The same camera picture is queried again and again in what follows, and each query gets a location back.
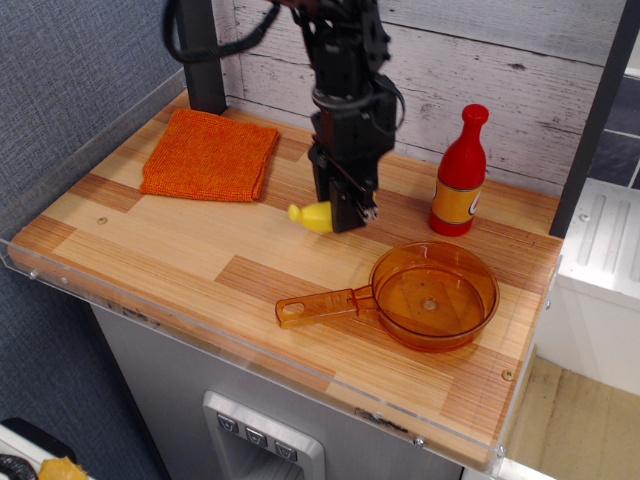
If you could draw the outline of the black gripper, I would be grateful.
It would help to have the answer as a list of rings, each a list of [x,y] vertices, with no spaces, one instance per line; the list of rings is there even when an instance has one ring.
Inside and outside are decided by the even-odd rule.
[[[378,162],[395,142],[396,97],[378,73],[390,55],[331,44],[311,53],[318,110],[309,158],[317,201],[330,201],[332,229],[342,233],[378,218]]]

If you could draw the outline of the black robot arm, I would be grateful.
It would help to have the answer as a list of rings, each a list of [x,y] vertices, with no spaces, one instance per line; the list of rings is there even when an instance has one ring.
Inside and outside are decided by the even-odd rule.
[[[311,117],[317,200],[329,206],[330,231],[365,226],[378,213],[379,160],[395,144],[404,99],[380,74],[389,36],[375,1],[288,1],[315,74]]]

